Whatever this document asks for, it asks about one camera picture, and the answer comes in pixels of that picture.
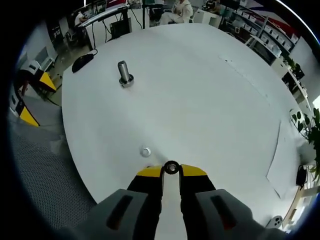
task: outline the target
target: seated person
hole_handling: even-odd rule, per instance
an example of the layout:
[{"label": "seated person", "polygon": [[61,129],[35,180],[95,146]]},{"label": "seated person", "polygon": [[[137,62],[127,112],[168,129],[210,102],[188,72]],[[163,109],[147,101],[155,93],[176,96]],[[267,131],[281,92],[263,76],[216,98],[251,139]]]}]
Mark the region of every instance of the seated person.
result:
[{"label": "seated person", "polygon": [[79,11],[78,15],[74,19],[74,26],[77,27],[78,25],[84,23],[87,20],[88,20],[88,18],[86,18],[83,15],[83,10],[81,10],[81,11]]},{"label": "seated person", "polygon": [[206,1],[204,10],[213,14],[219,14],[221,11],[220,0]]},{"label": "seated person", "polygon": [[177,0],[172,12],[164,12],[160,18],[160,25],[166,25],[169,22],[175,22],[177,24],[188,23],[190,17],[194,14],[191,3],[189,0]]}]

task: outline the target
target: white tabletop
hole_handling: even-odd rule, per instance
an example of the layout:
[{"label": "white tabletop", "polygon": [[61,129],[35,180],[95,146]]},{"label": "white tabletop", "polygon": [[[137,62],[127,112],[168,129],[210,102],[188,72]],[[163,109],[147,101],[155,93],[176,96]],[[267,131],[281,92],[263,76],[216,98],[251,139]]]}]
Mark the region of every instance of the white tabletop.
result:
[{"label": "white tabletop", "polygon": [[[126,89],[119,85],[117,63],[122,60],[134,76],[133,86]],[[266,175],[280,122],[285,129],[281,135],[296,137],[290,109],[299,107],[272,68],[244,44],[206,24],[157,26],[124,35],[98,47],[79,72],[73,74],[70,67],[63,75],[67,141],[98,203],[126,189],[141,168],[163,164],[159,154],[140,156],[145,145],[206,171],[217,189],[247,204],[259,223],[284,217],[295,182],[280,199]],[[298,154],[289,151],[281,157],[296,164]],[[175,187],[169,185],[167,191],[178,201]],[[174,216],[164,222],[160,216],[156,239],[167,238],[168,228],[175,239],[185,237],[179,233],[183,221],[169,224],[180,217]]]}]

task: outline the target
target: wall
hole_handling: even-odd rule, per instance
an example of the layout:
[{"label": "wall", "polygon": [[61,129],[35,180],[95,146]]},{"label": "wall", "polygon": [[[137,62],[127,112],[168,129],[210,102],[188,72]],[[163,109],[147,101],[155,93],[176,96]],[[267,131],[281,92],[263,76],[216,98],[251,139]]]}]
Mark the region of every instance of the wall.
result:
[{"label": "wall", "polygon": [[28,40],[25,43],[25,50],[28,60],[35,59],[37,54],[44,48],[47,48],[47,52],[50,58],[56,59],[57,52],[51,42],[48,34],[47,25],[42,21],[30,34]]},{"label": "wall", "polygon": [[300,81],[306,87],[309,102],[312,103],[320,95],[320,63],[303,37],[295,45],[290,57],[305,74]]}]

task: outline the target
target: white box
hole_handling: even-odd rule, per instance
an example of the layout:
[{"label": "white box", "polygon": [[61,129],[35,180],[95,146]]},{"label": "white box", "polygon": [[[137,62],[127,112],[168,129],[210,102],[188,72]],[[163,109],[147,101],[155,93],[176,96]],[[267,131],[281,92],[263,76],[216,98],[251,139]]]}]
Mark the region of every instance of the white box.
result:
[{"label": "white box", "polygon": [[289,51],[289,49],[291,48],[291,44],[289,44],[289,43],[286,42],[286,43],[284,44],[284,48]]},{"label": "white box", "polygon": [[266,35],[262,34],[261,40],[262,42],[266,43],[269,40],[269,38]]},{"label": "white box", "polygon": [[246,25],[246,23],[243,20],[234,20],[232,23],[232,26],[236,27],[236,28],[244,28]]},{"label": "white box", "polygon": [[268,25],[265,25],[264,30],[265,30],[267,33],[270,33],[271,30],[272,30],[272,28],[271,28],[270,26],[268,26]]},{"label": "white box", "polygon": [[281,36],[278,36],[278,42],[283,45],[285,40]]},{"label": "white box", "polygon": [[246,19],[249,19],[250,15],[246,12],[242,13],[242,16]]},{"label": "white box", "polygon": [[253,27],[250,30],[250,33],[252,33],[252,35],[257,35],[258,34],[258,30],[254,29]]},{"label": "white box", "polygon": [[279,37],[279,34],[275,30],[272,30],[271,36],[277,39]]},{"label": "white box", "polygon": [[251,26],[248,24],[245,24],[244,29],[250,32]]},{"label": "white box", "polygon": [[250,15],[249,20],[250,20],[251,22],[255,23],[257,19],[256,19],[254,16],[251,16],[251,15]]},{"label": "white box", "polygon": [[295,34],[292,34],[292,37],[291,37],[291,41],[296,44],[298,42],[299,38],[295,35]]},{"label": "white box", "polygon": [[241,15],[241,16],[242,16],[243,12],[244,12],[244,11],[242,11],[242,10],[240,10],[240,9],[238,9],[238,10],[236,11],[236,13],[239,14],[239,15]]},{"label": "white box", "polygon": [[275,43],[272,41],[269,41],[266,47],[272,51],[274,46],[275,46]]}]

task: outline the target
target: office equipment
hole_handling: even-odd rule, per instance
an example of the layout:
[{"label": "office equipment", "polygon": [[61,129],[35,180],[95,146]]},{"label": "office equipment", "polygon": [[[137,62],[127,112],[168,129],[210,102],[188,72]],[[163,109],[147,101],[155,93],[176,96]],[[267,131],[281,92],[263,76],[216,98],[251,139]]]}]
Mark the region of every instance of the office equipment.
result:
[{"label": "office equipment", "polygon": [[193,23],[208,24],[218,28],[221,23],[222,17],[201,9],[198,9],[193,15]]},{"label": "office equipment", "polygon": [[80,69],[82,69],[87,63],[89,63],[92,59],[94,59],[94,55],[92,53],[88,53],[79,57],[72,65],[72,72],[76,73]]},{"label": "office equipment", "polygon": [[127,27],[128,21],[125,21],[124,19],[111,23],[111,39],[117,39],[120,38],[122,35],[130,33],[130,23],[131,21],[129,22],[129,27]]},{"label": "office equipment", "polygon": [[39,63],[39,67],[44,72],[48,70],[50,65],[54,64],[54,59],[49,57],[47,47],[44,47],[35,57],[34,59]]}]

